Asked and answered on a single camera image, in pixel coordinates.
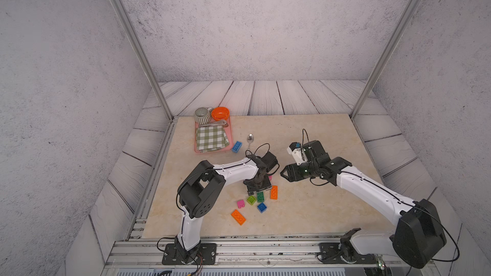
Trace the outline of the dark green lego brick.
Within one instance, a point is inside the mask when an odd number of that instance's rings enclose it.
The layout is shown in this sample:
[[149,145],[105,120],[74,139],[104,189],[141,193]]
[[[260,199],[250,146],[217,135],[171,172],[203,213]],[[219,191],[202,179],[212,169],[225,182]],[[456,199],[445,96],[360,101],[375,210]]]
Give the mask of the dark green lego brick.
[[256,194],[256,198],[259,203],[263,203],[265,201],[265,196],[263,192],[258,192]]

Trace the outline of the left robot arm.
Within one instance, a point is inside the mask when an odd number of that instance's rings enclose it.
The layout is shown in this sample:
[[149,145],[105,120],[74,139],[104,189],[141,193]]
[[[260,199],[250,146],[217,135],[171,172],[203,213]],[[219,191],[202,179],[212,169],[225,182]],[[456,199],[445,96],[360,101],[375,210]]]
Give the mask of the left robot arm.
[[277,157],[271,152],[262,157],[251,153],[228,164],[201,161],[177,191],[176,204],[183,212],[180,232],[175,237],[177,253],[183,259],[197,256],[203,217],[211,211],[225,186],[241,182],[250,196],[269,190],[271,170],[278,167]]

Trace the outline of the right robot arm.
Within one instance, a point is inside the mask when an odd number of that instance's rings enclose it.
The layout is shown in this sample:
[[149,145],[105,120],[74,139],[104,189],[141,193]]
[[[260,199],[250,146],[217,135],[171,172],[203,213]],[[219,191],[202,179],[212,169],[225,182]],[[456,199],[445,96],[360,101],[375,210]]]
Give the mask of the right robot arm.
[[363,174],[342,157],[330,158],[320,141],[293,142],[287,152],[294,163],[280,173],[289,182],[320,178],[346,190],[387,218],[394,231],[370,232],[354,228],[340,239],[340,258],[356,263],[361,256],[398,256],[421,269],[446,245],[437,208],[426,199],[415,201]]

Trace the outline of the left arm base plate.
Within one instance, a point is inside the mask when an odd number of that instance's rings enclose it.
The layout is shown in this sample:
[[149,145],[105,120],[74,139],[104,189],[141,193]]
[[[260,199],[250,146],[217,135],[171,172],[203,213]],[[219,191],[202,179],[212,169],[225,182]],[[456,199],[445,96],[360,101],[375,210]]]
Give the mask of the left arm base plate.
[[179,243],[167,244],[162,258],[163,265],[214,265],[217,244],[199,243],[191,250],[185,250]]

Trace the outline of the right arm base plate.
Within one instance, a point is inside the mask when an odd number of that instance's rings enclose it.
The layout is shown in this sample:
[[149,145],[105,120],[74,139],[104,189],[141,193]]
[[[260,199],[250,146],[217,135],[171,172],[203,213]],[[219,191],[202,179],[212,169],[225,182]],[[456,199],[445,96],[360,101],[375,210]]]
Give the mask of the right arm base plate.
[[360,255],[353,248],[346,247],[341,243],[321,243],[316,258],[323,264],[376,264],[377,259],[374,255]]

